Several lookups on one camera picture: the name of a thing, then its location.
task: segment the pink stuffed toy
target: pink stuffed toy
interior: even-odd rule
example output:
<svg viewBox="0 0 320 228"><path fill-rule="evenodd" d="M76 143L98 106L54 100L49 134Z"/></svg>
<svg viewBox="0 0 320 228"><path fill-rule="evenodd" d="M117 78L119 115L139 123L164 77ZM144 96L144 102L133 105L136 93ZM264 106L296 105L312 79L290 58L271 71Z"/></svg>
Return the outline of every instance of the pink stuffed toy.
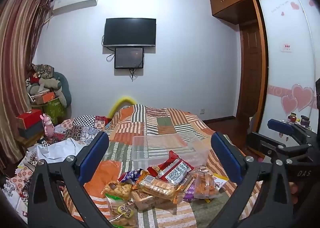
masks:
<svg viewBox="0 0 320 228"><path fill-rule="evenodd" d="M52 124L51 117L49 115L43 114L43 116L40 115L40 118L44 126L44 134L49 138L49 140L52 140L54 126Z"/></svg>

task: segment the metal screw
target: metal screw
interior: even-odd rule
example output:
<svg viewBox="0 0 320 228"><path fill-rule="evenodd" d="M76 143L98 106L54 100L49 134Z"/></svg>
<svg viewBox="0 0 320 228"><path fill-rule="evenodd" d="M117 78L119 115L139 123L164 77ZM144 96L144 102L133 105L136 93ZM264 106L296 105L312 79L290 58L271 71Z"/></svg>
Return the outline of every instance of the metal screw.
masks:
<svg viewBox="0 0 320 228"><path fill-rule="evenodd" d="M39 161L38 161L38 166L43 165L43 164L44 164L44 162L45 162L45 160L39 160Z"/></svg>
<svg viewBox="0 0 320 228"><path fill-rule="evenodd" d="M254 161L254 158L253 158L252 156L246 156L246 157L245 157L245 160L246 160L247 162L253 162L253 161Z"/></svg>
<svg viewBox="0 0 320 228"><path fill-rule="evenodd" d="M282 161L281 160L276 160L276 164L278 165L278 166L282 166Z"/></svg>
<svg viewBox="0 0 320 228"><path fill-rule="evenodd" d="M73 155L70 155L68 157L66 157L68 162L74 161L75 157Z"/></svg>

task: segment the patchwork quilt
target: patchwork quilt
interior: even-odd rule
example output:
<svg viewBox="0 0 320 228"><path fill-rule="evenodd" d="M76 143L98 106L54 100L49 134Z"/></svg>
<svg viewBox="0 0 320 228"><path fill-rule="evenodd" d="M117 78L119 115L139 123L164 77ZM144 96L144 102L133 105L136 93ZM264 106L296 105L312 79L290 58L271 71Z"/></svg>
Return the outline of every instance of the patchwork quilt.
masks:
<svg viewBox="0 0 320 228"><path fill-rule="evenodd" d="M93 118L96 119L96 116L92 116L91 118L82 116L81 119L67 120L62 126L70 130L82 125L95 128L96 125L95 121L92 120ZM121 109L114 116L110 124L104 128L97 128L97 130L102 130L109 135L110 145L92 180L86 183L84 188L106 218L109 217L110 213L105 198L100 194L102 189L108 182L118 179L121 173L138 168L131 161L132 138L134 136L191 131L211 148L210 139L214 133L197 115L193 115L192 113L173 108L155 109L139 104ZM90 134L89 131L89 136L89 139L91 139L95 134ZM226 176L220 161L212 149L210 150L206 166L203 166L201 169ZM138 211L137 219L139 227L206 227L219 213L235 188L236 184L228 181L220 190L222 196L212 200L210 203L206 203L204 200L194 200L191 203L182 202L175 207L172 207L172 204L169 203L161 205L159 208L153 207L145 211ZM242 213L241 219L249 215L259 190L260 184L257 183L252 197ZM71 215L82 220L66 189L63 195Z"/></svg>

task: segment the air conditioner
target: air conditioner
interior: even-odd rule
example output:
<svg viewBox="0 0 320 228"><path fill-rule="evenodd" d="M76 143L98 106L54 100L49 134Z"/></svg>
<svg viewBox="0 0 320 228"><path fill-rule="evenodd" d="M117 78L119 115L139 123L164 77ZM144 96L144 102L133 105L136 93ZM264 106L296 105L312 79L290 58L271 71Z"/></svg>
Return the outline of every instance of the air conditioner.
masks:
<svg viewBox="0 0 320 228"><path fill-rule="evenodd" d="M53 15L71 12L77 9L96 6L98 0L55 0Z"/></svg>

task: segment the purple snack wrapper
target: purple snack wrapper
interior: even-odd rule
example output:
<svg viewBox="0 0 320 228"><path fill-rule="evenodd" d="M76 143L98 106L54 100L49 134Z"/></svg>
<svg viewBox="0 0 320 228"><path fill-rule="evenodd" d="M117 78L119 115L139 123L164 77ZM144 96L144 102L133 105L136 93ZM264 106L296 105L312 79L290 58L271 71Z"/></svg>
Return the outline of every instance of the purple snack wrapper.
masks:
<svg viewBox="0 0 320 228"><path fill-rule="evenodd" d="M195 191L195 184L196 181L194 180L190 187L184 192L186 195L184 196L183 201L190 202L194 199L193 193Z"/></svg>
<svg viewBox="0 0 320 228"><path fill-rule="evenodd" d="M142 171L143 171L143 169L138 169L136 171L124 172L118 178L118 181L122 182L122 183L129 183L129 184L133 185L139 179Z"/></svg>

